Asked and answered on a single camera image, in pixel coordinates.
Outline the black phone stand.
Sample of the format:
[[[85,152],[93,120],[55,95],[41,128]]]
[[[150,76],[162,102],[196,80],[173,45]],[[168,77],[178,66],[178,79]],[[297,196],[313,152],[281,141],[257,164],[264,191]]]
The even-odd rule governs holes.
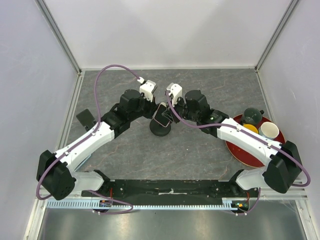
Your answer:
[[[164,137],[168,135],[171,131],[171,125],[173,123],[173,117],[169,113],[168,110],[165,111],[164,116],[167,117],[170,120],[170,124],[168,127],[162,127],[158,123],[156,123],[153,119],[151,119],[150,124],[149,124],[149,129],[150,131],[158,136],[158,137]]]

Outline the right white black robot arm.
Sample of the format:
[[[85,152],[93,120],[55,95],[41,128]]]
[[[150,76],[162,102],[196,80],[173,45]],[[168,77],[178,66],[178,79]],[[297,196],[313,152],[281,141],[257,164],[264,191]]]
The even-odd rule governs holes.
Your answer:
[[[286,141],[280,143],[254,133],[237,123],[233,118],[218,113],[210,113],[204,125],[191,125],[218,139],[232,143],[249,153],[261,163],[263,167],[252,170],[240,170],[235,175],[235,181],[229,184],[229,191],[235,197],[242,196],[253,188],[270,188],[285,194],[301,172],[302,166],[297,146]]]

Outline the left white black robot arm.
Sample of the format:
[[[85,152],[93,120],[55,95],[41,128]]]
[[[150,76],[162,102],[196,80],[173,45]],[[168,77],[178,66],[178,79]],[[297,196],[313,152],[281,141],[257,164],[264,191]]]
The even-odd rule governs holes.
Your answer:
[[[71,192],[92,190],[99,197],[110,191],[108,178],[99,170],[76,172],[75,169],[90,154],[129,129],[131,122],[151,118],[157,108],[152,90],[128,89],[119,103],[77,140],[55,153],[45,150],[39,157],[36,180],[56,200]]]

